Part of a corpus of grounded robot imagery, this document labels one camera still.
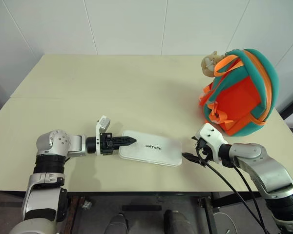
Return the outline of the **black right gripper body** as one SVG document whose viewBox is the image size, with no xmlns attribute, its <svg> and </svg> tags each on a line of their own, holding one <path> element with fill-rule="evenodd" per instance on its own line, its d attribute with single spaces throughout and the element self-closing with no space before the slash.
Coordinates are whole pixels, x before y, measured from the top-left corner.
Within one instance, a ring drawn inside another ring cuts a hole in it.
<svg viewBox="0 0 293 234">
<path fill-rule="evenodd" d="M 209 163 L 210 161 L 213 161 L 212 149 L 207 145 L 207 142 L 204 139 L 198 139 L 196 152 L 202 162 Z"/>
</svg>

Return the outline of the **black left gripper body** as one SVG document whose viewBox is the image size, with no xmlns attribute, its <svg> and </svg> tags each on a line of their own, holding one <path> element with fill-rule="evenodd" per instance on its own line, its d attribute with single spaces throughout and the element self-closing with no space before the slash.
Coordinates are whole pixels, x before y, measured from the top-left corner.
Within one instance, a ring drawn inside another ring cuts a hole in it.
<svg viewBox="0 0 293 234">
<path fill-rule="evenodd" d="M 102 155 L 111 155 L 113 153 L 112 133 L 100 134 L 100 153 Z"/>
</svg>

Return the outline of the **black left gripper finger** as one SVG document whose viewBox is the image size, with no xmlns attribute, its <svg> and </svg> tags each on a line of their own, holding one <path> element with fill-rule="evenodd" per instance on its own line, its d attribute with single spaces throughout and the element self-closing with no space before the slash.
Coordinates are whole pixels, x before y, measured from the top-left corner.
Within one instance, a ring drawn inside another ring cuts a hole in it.
<svg viewBox="0 0 293 234">
<path fill-rule="evenodd" d="M 131 144 L 133 144 L 135 142 L 136 142 L 135 140 L 134 141 L 124 141 L 124 142 L 116 142 L 116 141 L 114 141 L 113 144 L 112 144 L 112 147 L 113 147 L 113 149 L 119 149 L 122 146 L 129 146 L 129 145 L 131 145 Z"/>
<path fill-rule="evenodd" d="M 117 136 L 113 137 L 114 143 L 134 143 L 136 142 L 136 139 L 129 137 L 129 136 Z"/>
</svg>

